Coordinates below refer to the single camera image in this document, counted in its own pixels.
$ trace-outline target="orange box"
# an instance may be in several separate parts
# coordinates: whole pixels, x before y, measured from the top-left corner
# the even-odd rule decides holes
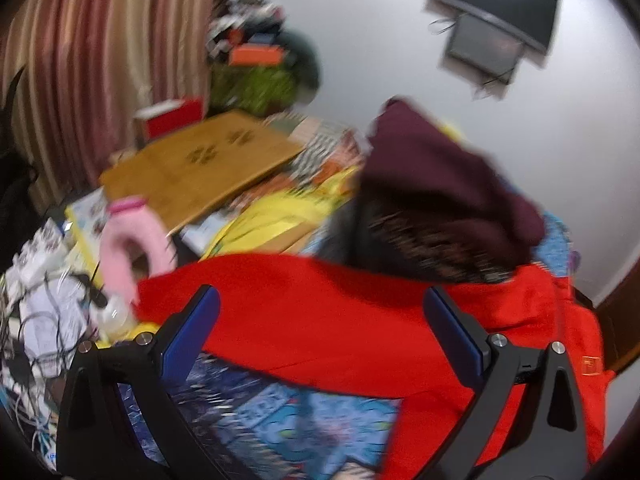
[[[284,49],[279,46],[243,44],[236,46],[229,53],[231,66],[274,66],[282,63]]]

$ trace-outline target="black clamp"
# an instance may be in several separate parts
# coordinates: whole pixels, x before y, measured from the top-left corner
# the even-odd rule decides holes
[[[561,342],[545,350],[489,335],[439,286],[424,313],[462,384],[476,391],[417,480],[578,480],[588,469],[582,402]],[[527,389],[500,456],[476,467],[515,384]]]
[[[58,471],[78,480],[226,480],[167,393],[184,382],[220,312],[220,297],[202,286],[156,335],[98,350],[78,347],[58,426]],[[439,286],[424,313],[458,379],[476,392],[468,409],[416,480],[578,480],[587,469],[582,404],[561,342],[521,348],[489,335]],[[145,457],[118,390],[130,384],[168,467]],[[515,384],[526,384],[511,432],[495,460],[476,466]],[[234,478],[257,480],[239,461]]]

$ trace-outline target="colorful cloth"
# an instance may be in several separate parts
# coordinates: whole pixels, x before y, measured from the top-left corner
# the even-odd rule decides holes
[[[165,463],[130,386],[120,393],[145,454]],[[208,453],[231,453],[263,480],[372,478],[399,411],[398,400],[299,388],[207,354],[170,395]]]
[[[543,214],[545,238],[533,251],[533,261],[540,262],[556,278],[571,274],[571,239],[569,228],[557,216]]]
[[[367,141],[355,129],[302,114],[275,114],[264,124],[280,131],[289,139],[304,145],[304,150],[281,172],[249,188],[224,207],[212,213],[199,225],[182,230],[182,240],[199,256],[203,256],[211,240],[220,231],[218,221],[228,224],[257,200],[279,191],[320,186],[332,176],[364,161]],[[314,236],[317,246],[319,237]],[[313,253],[309,245],[305,253]]]

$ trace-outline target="red fabric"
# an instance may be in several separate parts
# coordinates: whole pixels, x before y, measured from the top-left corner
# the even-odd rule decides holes
[[[204,347],[212,354],[319,390],[404,399],[383,479],[413,478],[472,397],[424,320],[426,283],[309,258],[233,254],[141,282],[139,319],[164,322],[203,283],[222,297]],[[612,374],[580,373],[582,356],[602,357],[602,342],[595,316],[572,303],[568,280],[530,265],[519,267],[508,283],[447,290],[488,332],[500,331],[521,346],[544,348],[561,327],[582,395],[589,458],[596,460]],[[498,454],[521,395],[521,387],[512,391],[481,462]]]

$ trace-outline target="yellow fabric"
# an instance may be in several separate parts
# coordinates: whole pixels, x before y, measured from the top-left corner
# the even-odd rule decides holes
[[[456,129],[450,124],[443,123],[443,124],[440,124],[438,127],[443,134],[445,134],[447,137],[449,137],[449,139],[453,140],[454,142],[457,142],[458,144],[463,144],[466,141],[465,134],[463,134],[460,130]]]
[[[160,330],[160,325],[151,322],[142,322],[139,323],[134,329],[127,332],[127,335],[124,336],[123,341],[133,341],[138,334],[142,334],[143,332],[151,332],[155,334]],[[100,339],[100,341],[96,341],[95,345],[98,348],[110,348],[111,342],[105,341],[104,339]]]
[[[80,222],[78,222],[78,218],[76,218],[76,214],[71,206],[68,206],[65,209],[65,216],[71,222],[71,234],[76,241],[76,247],[80,251],[82,255],[82,259],[86,264],[86,270],[91,275],[94,274],[94,284],[96,286],[103,286],[104,280],[102,279],[102,273],[100,272],[100,267],[98,262],[94,258],[94,252],[91,250],[89,243],[84,237],[84,233],[80,228]]]
[[[202,259],[253,251],[303,222],[320,227],[347,200],[346,184],[356,170],[347,168],[314,190],[289,189],[257,200],[218,232]]]

